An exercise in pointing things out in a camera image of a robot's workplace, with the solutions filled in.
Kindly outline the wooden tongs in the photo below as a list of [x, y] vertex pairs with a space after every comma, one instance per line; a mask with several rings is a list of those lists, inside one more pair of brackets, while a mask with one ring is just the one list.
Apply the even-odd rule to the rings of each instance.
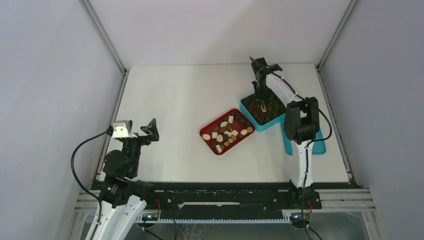
[[267, 112], [267, 106], [266, 106], [266, 104], [265, 104], [265, 102], [264, 102], [264, 101], [261, 101], [261, 102], [260, 102], [260, 109], [261, 109], [261, 111], [262, 111], [263, 113], [266, 113], [266, 112]]

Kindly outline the teal chocolate box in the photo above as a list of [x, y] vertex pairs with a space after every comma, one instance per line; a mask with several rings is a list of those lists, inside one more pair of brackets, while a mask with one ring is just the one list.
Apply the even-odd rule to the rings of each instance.
[[285, 117], [286, 107], [278, 97], [264, 101], [267, 112], [261, 111], [261, 101], [255, 94], [248, 95], [240, 100], [239, 110], [250, 121], [257, 132], [263, 132], [270, 127], [280, 124]]

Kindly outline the red chocolate tray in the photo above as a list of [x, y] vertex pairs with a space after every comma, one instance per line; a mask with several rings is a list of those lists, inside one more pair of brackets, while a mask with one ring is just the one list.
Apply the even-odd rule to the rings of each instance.
[[221, 156], [255, 130], [253, 123], [240, 110], [233, 108], [201, 128], [199, 136], [215, 155]]

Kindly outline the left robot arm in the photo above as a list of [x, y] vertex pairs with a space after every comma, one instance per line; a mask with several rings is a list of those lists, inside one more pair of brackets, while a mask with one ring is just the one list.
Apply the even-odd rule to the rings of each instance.
[[104, 157], [105, 174], [97, 196], [98, 207], [88, 230], [87, 240], [123, 240], [144, 209], [153, 207], [157, 196], [151, 183], [135, 180], [138, 175], [141, 148], [160, 139], [157, 120], [141, 126], [145, 133], [132, 132], [132, 120], [112, 123], [106, 135], [122, 143]]

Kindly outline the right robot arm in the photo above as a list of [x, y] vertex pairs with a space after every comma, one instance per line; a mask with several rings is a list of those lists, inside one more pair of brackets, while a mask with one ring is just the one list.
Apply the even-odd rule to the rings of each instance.
[[309, 201], [313, 180], [311, 157], [317, 133], [320, 131], [319, 103], [315, 97], [301, 96], [284, 77], [278, 64], [267, 64], [261, 58], [251, 58], [255, 75], [254, 93], [259, 101], [277, 97], [285, 105], [283, 130], [290, 141], [293, 156], [293, 169], [290, 177], [289, 203], [302, 208]]

